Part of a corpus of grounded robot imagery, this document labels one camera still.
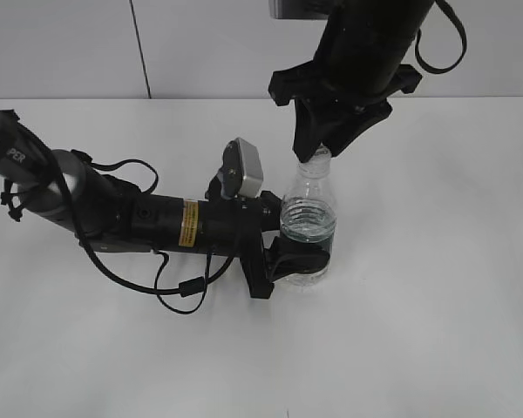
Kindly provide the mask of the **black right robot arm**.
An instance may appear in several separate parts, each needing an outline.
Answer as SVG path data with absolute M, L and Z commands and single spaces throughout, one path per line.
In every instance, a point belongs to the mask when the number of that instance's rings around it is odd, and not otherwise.
M 320 145 L 333 156 L 387 119 L 388 98 L 416 90 L 421 74 L 402 60 L 430 1 L 278 1 L 274 16 L 326 22 L 311 60 L 275 71 L 268 93 L 295 106 L 293 151 L 305 163 Z

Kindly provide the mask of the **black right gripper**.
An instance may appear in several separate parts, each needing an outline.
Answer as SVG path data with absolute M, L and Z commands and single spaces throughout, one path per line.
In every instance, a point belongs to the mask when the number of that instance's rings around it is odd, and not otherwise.
M 388 97 L 398 91 L 413 93 L 421 80 L 422 75 L 409 64 L 354 60 L 332 65 L 312 60 L 275 71 L 268 93 L 278 106 L 294 99 L 293 151 L 306 163 L 321 143 L 333 157 L 339 156 L 391 115 Z M 354 107 L 334 116 L 331 101 Z

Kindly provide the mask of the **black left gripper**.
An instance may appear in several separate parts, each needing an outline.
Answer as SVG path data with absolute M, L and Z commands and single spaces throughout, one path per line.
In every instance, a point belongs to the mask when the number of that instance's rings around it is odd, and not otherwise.
M 214 182 L 209 200 L 146 195 L 132 203 L 128 236 L 154 249 L 236 257 L 253 299 L 267 300 L 273 282 L 292 274 L 320 273 L 330 260 L 330 238 L 301 242 L 284 235 L 269 248 L 262 234 L 280 229 L 282 199 L 262 191 L 254 199 L 223 199 Z

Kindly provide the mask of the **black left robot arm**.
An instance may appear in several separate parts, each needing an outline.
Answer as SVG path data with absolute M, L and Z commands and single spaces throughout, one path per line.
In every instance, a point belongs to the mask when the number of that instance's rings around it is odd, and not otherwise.
M 202 200 L 161 196 L 114 176 L 77 150 L 52 150 L 0 110 L 1 202 L 72 232 L 94 264 L 101 253 L 200 253 L 239 260 L 251 297 L 268 299 L 274 284 L 329 263 L 326 245 L 300 243 L 279 230 L 281 200 L 262 190 L 258 151 L 230 141 Z

